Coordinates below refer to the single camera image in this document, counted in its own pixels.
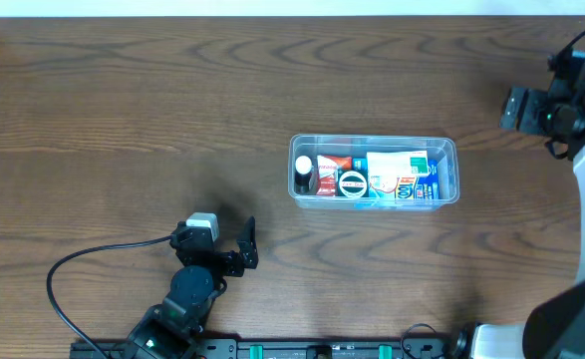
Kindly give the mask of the dark bottle white cap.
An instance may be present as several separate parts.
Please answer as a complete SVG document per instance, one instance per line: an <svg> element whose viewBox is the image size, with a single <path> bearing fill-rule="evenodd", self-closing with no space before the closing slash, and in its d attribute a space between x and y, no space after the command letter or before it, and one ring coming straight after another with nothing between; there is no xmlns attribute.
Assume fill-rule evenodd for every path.
<svg viewBox="0 0 585 359"><path fill-rule="evenodd" d="M299 194L307 194L312 187L313 163L308 156L300 156L294 162L294 185Z"/></svg>

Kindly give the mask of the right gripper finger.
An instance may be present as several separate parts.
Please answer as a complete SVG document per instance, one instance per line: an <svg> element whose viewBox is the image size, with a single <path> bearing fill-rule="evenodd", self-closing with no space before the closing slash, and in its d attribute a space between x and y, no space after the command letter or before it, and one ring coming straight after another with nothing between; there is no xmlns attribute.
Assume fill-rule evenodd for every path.
<svg viewBox="0 0 585 359"><path fill-rule="evenodd" d="M547 93L528 89L520 103L519 130L527 135L546 136Z"/></svg>
<svg viewBox="0 0 585 359"><path fill-rule="evenodd" d="M526 88L511 87L501 107L499 126L506 130L518 130L524 113Z"/></svg>

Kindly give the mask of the red medicine packet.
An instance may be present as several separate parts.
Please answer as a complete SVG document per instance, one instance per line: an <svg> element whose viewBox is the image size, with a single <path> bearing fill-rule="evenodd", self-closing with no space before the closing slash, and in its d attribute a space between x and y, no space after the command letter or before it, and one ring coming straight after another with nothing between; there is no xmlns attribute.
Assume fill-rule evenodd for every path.
<svg viewBox="0 0 585 359"><path fill-rule="evenodd" d="M319 155L317 157L318 186L316 195L336 196L339 171L349 171L351 168L351 157Z"/></svg>

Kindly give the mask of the green Zam-Buk box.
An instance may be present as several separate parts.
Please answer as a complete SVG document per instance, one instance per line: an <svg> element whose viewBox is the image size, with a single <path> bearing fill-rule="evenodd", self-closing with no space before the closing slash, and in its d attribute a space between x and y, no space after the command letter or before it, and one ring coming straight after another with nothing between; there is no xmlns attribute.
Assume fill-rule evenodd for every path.
<svg viewBox="0 0 585 359"><path fill-rule="evenodd" d="M367 197L368 175L364 171L340 171L337 179L337 196L357 199Z"/></svg>

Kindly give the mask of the white green medicine box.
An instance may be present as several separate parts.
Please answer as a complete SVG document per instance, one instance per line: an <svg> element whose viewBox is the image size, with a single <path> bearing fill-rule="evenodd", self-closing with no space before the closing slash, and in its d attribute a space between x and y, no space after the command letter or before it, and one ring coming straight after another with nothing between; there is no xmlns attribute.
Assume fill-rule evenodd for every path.
<svg viewBox="0 0 585 359"><path fill-rule="evenodd" d="M426 151L367 153L369 175L426 177L430 173Z"/></svg>

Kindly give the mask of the clear plastic container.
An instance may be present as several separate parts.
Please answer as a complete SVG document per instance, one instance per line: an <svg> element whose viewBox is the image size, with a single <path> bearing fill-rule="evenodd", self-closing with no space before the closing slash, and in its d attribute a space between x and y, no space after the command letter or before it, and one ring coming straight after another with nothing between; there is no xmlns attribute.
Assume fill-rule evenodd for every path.
<svg viewBox="0 0 585 359"><path fill-rule="evenodd" d="M288 191L302 208L436 210L460 197L456 147L436 137L296 135Z"/></svg>

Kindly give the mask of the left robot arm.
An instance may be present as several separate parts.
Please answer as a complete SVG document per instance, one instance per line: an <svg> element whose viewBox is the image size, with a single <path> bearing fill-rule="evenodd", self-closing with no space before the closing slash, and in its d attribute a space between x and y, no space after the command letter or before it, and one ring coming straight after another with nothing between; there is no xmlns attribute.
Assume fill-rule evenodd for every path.
<svg viewBox="0 0 585 359"><path fill-rule="evenodd" d="M258 265L255 218L249 217L236 239L238 249L215 248L219 225L214 213L196 212L177 224L169 245L182 263L171 279L168 294L148 309L129 334L125 359L193 358L196 337L214 301L227 290L225 278L241 277Z"/></svg>

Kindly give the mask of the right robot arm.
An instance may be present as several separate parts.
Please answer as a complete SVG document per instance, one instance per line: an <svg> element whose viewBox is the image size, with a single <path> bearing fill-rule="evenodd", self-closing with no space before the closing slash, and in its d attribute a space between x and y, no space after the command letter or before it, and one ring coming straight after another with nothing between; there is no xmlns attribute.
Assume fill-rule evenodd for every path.
<svg viewBox="0 0 585 359"><path fill-rule="evenodd" d="M585 358L585 52L567 46L548 60L546 91L514 87L500 125L546 138L556 160L573 165L580 198L580 259L574 285L515 325L477 324L459 335L458 358Z"/></svg>

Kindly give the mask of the blue fever patch box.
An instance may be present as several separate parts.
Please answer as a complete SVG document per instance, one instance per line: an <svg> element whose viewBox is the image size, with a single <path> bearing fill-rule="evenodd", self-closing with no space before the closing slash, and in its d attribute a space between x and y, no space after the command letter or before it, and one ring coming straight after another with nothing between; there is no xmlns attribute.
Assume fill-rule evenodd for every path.
<svg viewBox="0 0 585 359"><path fill-rule="evenodd" d="M368 175L368 197L383 200L433 200L439 199L438 162L429 160L430 173L426 177L397 177L392 175L369 175L366 159L352 159L354 170Z"/></svg>

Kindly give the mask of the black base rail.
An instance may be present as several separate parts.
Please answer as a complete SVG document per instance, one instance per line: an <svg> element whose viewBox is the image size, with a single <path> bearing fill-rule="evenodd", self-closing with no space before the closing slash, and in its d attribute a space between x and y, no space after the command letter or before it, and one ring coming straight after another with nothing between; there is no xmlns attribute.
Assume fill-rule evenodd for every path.
<svg viewBox="0 0 585 359"><path fill-rule="evenodd" d="M203 340L195 358L206 359L401 359L457 358L451 345L439 338L398 341L237 341Z"/></svg>

